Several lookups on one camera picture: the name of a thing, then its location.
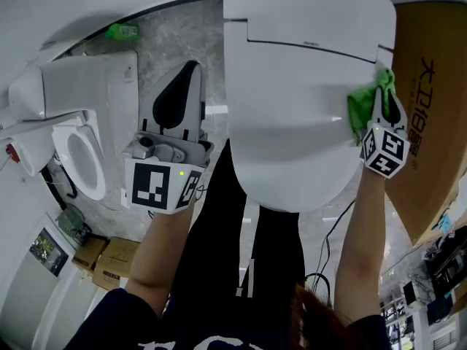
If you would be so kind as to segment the grey mesh basket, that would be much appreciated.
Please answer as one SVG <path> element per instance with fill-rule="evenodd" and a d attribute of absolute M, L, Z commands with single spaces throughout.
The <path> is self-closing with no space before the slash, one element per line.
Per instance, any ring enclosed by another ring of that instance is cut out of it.
<path fill-rule="evenodd" d="M 85 244 L 92 233 L 91 228 L 85 223 L 82 212 L 70 203 L 66 205 L 66 208 L 58 215 L 55 221 L 68 237 L 81 246 Z"/>

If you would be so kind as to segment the person's left forearm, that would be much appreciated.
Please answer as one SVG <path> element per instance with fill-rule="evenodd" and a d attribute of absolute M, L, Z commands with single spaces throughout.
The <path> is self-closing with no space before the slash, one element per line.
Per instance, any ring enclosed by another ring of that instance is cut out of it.
<path fill-rule="evenodd" d="M 157 316 L 169 299 L 195 203 L 176 214 L 155 214 L 133 258 L 125 291 L 143 299 Z"/>

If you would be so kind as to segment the green cloth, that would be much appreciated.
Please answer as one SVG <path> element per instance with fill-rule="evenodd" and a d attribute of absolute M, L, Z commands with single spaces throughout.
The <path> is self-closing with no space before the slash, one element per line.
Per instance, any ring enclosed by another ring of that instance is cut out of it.
<path fill-rule="evenodd" d="M 374 99 L 377 88 L 382 88 L 383 115 L 390 116 L 389 92 L 395 94 L 395 75 L 389 68 L 381 70 L 377 75 L 377 83 L 361 88 L 347 96 L 347 108 L 350 127 L 355 136 L 357 146 L 361 145 L 362 133 L 366 130 L 367 123 L 371 120 Z"/>

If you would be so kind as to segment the framed picture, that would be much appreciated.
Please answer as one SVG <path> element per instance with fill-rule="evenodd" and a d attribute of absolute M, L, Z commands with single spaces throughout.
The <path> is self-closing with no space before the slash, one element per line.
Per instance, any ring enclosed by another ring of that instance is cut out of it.
<path fill-rule="evenodd" d="M 35 258 L 54 276 L 58 277 L 69 256 L 43 228 L 29 248 Z"/>

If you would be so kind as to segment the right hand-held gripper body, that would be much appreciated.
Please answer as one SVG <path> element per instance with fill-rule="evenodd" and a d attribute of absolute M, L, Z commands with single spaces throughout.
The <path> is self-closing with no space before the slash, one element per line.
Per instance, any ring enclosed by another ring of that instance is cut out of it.
<path fill-rule="evenodd" d="M 371 122 L 363 139 L 365 167 L 391 179 L 405 166 L 409 145 L 409 141 L 396 132 Z"/>

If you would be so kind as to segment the black equipment case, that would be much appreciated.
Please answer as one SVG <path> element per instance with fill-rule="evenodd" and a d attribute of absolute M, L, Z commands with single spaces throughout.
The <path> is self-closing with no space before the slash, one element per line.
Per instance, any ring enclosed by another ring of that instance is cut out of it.
<path fill-rule="evenodd" d="M 467 277 L 467 226 L 452 234 L 437 238 L 423 258 L 437 298 Z"/>

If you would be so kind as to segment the small white-framed monitor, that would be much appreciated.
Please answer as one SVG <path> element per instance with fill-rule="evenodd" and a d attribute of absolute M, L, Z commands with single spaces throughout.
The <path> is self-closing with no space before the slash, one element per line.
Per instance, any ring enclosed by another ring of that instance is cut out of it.
<path fill-rule="evenodd" d="M 417 305 L 419 303 L 418 296 L 415 289 L 415 284 L 411 279 L 404 279 L 400 283 L 401 293 L 404 297 L 405 304 Z"/>

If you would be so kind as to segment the white appliance lid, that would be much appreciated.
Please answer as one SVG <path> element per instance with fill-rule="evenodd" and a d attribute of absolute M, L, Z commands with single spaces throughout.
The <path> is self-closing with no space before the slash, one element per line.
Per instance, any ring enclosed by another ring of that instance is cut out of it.
<path fill-rule="evenodd" d="M 395 43 L 390 0 L 223 0 L 224 17 L 247 26 L 250 42 L 288 44 L 375 62 Z"/>

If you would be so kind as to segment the white toilet lid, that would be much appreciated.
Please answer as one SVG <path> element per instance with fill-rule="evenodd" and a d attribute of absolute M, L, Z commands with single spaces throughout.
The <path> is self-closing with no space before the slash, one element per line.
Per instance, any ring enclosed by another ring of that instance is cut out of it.
<path fill-rule="evenodd" d="M 330 52 L 250 42 L 224 26 L 225 92 L 233 166 L 243 191 L 268 209 L 306 212 L 347 185 L 360 163 L 347 97 L 377 68 Z"/>

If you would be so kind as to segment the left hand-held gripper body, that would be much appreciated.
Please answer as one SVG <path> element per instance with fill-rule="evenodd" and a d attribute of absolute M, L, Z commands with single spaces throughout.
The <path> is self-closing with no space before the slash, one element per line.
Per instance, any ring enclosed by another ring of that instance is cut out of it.
<path fill-rule="evenodd" d="M 186 209 L 210 162 L 214 144 L 138 132 L 123 150 L 128 206 L 160 214 Z"/>

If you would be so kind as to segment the green bottle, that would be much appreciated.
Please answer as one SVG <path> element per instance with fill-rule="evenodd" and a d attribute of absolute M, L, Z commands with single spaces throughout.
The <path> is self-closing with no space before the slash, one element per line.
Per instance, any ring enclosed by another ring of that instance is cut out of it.
<path fill-rule="evenodd" d="M 134 41 L 139 38 L 139 27 L 136 25 L 114 23 L 107 29 L 105 37 L 117 41 Z"/>

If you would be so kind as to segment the person's right forearm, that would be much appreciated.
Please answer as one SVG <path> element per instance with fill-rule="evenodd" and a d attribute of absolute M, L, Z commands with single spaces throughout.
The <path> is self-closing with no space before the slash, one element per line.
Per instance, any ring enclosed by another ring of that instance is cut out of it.
<path fill-rule="evenodd" d="M 345 325 L 380 314 L 385 240 L 385 179 L 364 168 L 336 273 L 334 310 Z"/>

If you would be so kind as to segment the medium brown cardboard box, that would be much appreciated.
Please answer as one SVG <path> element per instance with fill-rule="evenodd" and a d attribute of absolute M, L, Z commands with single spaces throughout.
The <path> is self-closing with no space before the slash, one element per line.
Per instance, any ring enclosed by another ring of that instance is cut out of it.
<path fill-rule="evenodd" d="M 124 287 L 139 245 L 136 241 L 113 237 L 96 262 L 92 282 L 108 291 Z"/>

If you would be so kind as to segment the small brown cardboard box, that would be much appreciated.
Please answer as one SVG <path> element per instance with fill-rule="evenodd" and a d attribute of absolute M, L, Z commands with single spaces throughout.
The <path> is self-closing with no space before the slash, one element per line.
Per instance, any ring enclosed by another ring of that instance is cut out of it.
<path fill-rule="evenodd" d="M 94 271 L 96 263 L 107 247 L 105 238 L 90 237 L 80 246 L 72 258 L 72 262 L 84 271 Z"/>

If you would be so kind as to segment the white open toilet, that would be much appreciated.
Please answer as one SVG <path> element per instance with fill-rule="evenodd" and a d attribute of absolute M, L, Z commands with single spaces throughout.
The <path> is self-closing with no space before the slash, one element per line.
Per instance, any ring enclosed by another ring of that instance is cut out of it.
<path fill-rule="evenodd" d="M 71 56 L 26 69 L 8 88 L 15 124 L 0 130 L 35 175 L 57 155 L 83 195 L 100 201 L 138 127 L 137 54 Z"/>

